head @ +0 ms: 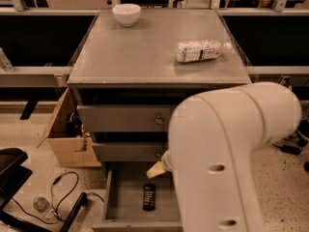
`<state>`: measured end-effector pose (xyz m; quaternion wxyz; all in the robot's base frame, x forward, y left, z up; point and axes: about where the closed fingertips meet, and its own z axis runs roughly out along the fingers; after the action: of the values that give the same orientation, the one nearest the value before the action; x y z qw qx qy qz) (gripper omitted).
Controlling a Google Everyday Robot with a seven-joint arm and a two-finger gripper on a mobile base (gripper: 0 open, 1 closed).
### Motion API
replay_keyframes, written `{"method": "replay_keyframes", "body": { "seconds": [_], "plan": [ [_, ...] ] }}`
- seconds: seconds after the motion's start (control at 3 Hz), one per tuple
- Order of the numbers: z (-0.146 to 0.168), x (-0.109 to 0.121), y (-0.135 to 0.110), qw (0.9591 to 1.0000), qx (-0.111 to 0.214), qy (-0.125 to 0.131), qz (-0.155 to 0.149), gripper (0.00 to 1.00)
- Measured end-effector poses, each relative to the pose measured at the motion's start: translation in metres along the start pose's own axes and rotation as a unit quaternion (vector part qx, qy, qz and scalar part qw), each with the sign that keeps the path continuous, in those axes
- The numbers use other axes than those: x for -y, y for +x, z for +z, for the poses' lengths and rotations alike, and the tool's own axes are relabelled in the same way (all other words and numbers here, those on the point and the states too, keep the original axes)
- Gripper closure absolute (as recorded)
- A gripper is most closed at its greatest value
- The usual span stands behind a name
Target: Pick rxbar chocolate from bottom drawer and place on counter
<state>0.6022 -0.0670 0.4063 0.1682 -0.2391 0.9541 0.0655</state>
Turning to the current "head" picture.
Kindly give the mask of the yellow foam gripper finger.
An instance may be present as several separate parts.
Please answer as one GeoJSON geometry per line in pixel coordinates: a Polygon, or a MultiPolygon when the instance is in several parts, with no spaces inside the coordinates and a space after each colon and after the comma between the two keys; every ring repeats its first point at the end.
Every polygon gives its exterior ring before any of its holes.
{"type": "Polygon", "coordinates": [[[156,162],[148,171],[147,177],[152,179],[166,172],[166,169],[161,161],[156,162]]]}

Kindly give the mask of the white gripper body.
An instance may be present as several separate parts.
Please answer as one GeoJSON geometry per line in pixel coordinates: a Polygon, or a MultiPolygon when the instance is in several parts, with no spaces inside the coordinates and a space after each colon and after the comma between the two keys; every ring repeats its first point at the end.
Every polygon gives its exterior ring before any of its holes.
{"type": "Polygon", "coordinates": [[[164,168],[171,172],[172,171],[172,164],[171,164],[171,159],[170,159],[170,151],[167,150],[161,157],[161,162],[164,166],[164,168]]]}

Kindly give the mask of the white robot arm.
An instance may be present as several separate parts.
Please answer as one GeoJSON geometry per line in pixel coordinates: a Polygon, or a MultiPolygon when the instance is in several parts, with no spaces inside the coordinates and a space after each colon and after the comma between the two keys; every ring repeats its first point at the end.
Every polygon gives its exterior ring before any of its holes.
{"type": "Polygon", "coordinates": [[[172,173],[183,232],[264,232],[251,155],[300,118],[299,99],[273,82],[194,95],[175,108],[168,150],[147,176],[172,173]]]}

